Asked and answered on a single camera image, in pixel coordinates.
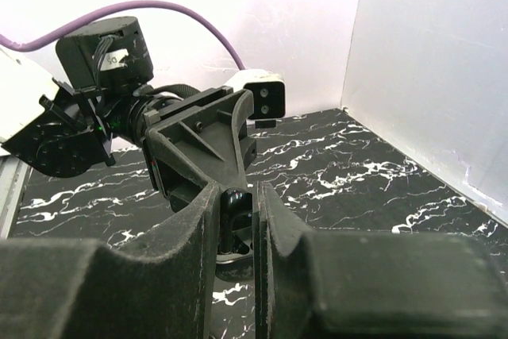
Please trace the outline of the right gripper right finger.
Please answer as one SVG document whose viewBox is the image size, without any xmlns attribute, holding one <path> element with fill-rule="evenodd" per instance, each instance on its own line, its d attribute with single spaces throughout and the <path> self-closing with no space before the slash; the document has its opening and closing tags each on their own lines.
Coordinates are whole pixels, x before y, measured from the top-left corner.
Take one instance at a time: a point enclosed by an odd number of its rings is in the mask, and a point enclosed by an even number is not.
<svg viewBox="0 0 508 339">
<path fill-rule="evenodd" d="M 484 246 L 448 233 L 314 229 L 259 183 L 258 338 L 504 338 L 507 288 Z"/>
</svg>

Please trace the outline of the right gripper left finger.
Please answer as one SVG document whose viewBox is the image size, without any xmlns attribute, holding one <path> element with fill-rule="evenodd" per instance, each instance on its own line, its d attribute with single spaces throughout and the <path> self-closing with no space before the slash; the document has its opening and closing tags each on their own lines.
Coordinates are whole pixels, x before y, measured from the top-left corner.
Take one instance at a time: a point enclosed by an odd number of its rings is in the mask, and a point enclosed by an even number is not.
<svg viewBox="0 0 508 339">
<path fill-rule="evenodd" d="M 219 187 L 113 250 L 93 239 L 1 243 L 4 338 L 206 338 Z"/>
</svg>

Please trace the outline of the black earbud charging case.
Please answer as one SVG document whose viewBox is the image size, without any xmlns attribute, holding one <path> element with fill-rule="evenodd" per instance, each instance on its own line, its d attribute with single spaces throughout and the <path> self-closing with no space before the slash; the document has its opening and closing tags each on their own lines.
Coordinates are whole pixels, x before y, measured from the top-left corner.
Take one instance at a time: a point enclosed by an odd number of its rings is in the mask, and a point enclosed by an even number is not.
<svg viewBox="0 0 508 339">
<path fill-rule="evenodd" d="M 252 193 L 229 188 L 220 199 L 216 276 L 225 282 L 253 278 Z"/>
</svg>

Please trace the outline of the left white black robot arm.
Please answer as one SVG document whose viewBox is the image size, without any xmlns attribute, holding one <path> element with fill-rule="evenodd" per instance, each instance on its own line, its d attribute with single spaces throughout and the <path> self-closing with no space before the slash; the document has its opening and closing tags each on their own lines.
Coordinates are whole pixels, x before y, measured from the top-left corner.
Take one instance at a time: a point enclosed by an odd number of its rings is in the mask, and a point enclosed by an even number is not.
<svg viewBox="0 0 508 339">
<path fill-rule="evenodd" d="M 120 137 L 141 149 L 152 186 L 181 210 L 214 183 L 242 195 L 257 147 L 248 135 L 251 91 L 186 84 L 153 87 L 153 65 L 135 17 L 113 17 L 65 33 L 56 54 L 67 81 L 37 93 L 41 112 L 5 144 L 39 172 L 71 178 L 116 162 Z"/>
</svg>

